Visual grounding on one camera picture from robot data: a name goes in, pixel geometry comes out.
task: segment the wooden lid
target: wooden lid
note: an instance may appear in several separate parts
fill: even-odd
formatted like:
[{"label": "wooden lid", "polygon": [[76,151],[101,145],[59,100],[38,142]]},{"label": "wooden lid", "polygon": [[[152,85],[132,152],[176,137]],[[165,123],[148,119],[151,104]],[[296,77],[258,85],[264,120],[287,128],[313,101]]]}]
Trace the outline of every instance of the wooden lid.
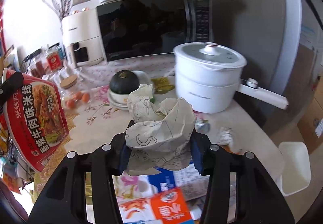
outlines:
[{"label": "wooden lid", "polygon": [[59,86],[62,87],[63,89],[68,89],[69,87],[72,87],[74,84],[76,84],[78,80],[78,76],[73,74],[65,79],[63,79]]}]

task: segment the instant noodle bowl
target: instant noodle bowl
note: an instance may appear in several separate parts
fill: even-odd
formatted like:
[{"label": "instant noodle bowl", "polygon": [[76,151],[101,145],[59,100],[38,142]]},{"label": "instant noodle bowl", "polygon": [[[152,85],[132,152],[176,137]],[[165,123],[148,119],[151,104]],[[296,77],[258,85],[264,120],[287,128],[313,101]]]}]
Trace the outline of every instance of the instant noodle bowl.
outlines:
[{"label": "instant noodle bowl", "polygon": [[[5,68],[2,82],[13,73]],[[24,85],[3,106],[4,117],[23,159],[41,172],[68,135],[68,127],[56,85],[23,76]]]}]

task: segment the microwave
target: microwave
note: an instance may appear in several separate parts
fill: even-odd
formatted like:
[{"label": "microwave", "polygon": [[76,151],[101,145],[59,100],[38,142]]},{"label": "microwave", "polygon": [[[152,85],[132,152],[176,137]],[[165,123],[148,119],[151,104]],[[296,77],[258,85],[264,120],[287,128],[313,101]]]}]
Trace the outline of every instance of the microwave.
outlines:
[{"label": "microwave", "polygon": [[213,41],[212,0],[109,0],[96,13],[106,61]]}]

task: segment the lid knob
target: lid knob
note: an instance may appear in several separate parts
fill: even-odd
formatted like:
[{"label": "lid knob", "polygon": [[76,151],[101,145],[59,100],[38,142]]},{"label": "lid knob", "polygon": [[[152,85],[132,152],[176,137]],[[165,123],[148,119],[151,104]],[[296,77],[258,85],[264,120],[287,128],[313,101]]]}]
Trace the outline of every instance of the lid knob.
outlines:
[{"label": "lid knob", "polygon": [[200,49],[200,52],[208,55],[214,55],[214,56],[219,55],[221,53],[217,50],[217,46],[218,44],[214,42],[206,42],[205,47]]}]

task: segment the silver screw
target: silver screw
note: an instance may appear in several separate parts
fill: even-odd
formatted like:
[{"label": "silver screw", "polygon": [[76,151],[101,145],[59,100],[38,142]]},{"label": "silver screw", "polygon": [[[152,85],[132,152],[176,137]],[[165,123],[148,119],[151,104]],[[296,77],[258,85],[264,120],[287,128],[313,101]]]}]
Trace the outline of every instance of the silver screw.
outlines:
[{"label": "silver screw", "polygon": [[76,153],[75,152],[69,152],[68,154],[67,154],[67,157],[68,158],[73,158],[73,157],[75,157],[75,155],[76,155]]},{"label": "silver screw", "polygon": [[245,156],[249,159],[253,159],[255,157],[254,153],[251,152],[247,152]]},{"label": "silver screw", "polygon": [[112,148],[112,146],[111,146],[110,144],[106,144],[106,145],[102,146],[102,149],[103,149],[104,151],[108,151],[108,150],[110,150],[111,148]]},{"label": "silver screw", "polygon": [[210,149],[211,149],[212,151],[218,151],[218,150],[219,150],[219,146],[218,146],[218,145],[216,145],[216,144],[212,144],[212,145],[210,145]]}]

